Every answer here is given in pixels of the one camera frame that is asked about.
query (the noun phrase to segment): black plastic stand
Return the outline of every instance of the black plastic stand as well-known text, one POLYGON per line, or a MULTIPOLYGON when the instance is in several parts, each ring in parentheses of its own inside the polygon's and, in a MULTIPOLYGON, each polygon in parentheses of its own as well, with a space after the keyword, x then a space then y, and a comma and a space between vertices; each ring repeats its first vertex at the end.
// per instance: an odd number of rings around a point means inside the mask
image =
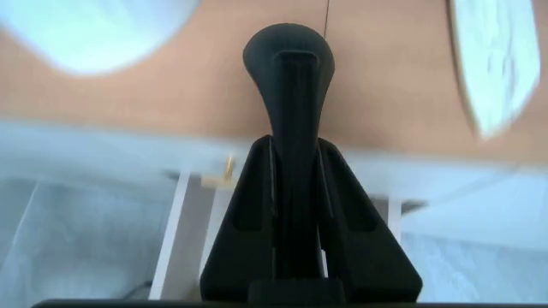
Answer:
POLYGON ((335 71, 328 44, 310 28, 279 24, 251 38, 243 59, 273 134, 249 152, 201 276, 203 300, 415 301, 419 275, 341 153, 318 138, 335 71))

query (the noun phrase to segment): black plastic handle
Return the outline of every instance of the black plastic handle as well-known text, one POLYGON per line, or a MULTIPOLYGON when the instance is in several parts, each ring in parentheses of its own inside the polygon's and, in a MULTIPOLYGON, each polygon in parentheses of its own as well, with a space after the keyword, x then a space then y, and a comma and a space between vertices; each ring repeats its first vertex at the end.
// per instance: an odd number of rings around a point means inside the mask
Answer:
POLYGON ((319 118, 335 71, 333 55, 314 30, 277 24, 251 38, 243 61, 265 101, 277 154, 276 276, 317 278, 321 260, 313 173, 319 118))

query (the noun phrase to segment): white object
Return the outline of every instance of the white object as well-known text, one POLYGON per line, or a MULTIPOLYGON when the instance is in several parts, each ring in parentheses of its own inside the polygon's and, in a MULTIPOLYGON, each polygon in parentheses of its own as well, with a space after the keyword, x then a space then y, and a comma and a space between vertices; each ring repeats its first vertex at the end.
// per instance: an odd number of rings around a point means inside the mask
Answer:
POLYGON ((519 116, 538 85, 540 55, 529 0, 452 0, 461 88, 483 138, 519 116))
POLYGON ((0 25, 51 66, 104 74, 152 54, 198 0, 0 1, 0 25))

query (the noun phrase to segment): white fabric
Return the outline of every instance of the white fabric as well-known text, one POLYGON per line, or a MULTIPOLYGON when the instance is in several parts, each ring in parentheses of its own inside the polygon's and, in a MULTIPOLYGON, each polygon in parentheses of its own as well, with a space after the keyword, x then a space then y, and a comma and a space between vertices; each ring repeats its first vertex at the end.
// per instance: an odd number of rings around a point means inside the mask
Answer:
POLYGON ((538 85, 540 55, 529 0, 452 0, 456 57, 479 134, 489 138, 519 116, 538 85))
POLYGON ((199 0, 2 0, 0 25, 51 66, 104 74, 152 54, 199 0))

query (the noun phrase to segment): wooden table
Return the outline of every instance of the wooden table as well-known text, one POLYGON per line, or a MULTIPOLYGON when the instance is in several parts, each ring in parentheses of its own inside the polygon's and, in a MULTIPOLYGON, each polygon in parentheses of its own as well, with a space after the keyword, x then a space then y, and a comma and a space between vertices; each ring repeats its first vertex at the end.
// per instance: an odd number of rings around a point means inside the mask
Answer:
MULTIPOLYGON (((548 2, 534 7, 546 58, 548 2)), ((0 116, 228 139, 269 133, 241 51, 258 30, 278 22, 325 33, 337 70, 320 132, 339 145, 548 163, 548 81, 542 77, 508 132, 477 140, 459 96, 442 0, 330 0, 329 9, 327 0, 203 0, 152 56, 93 78, 56 71, 0 33, 0 116)))

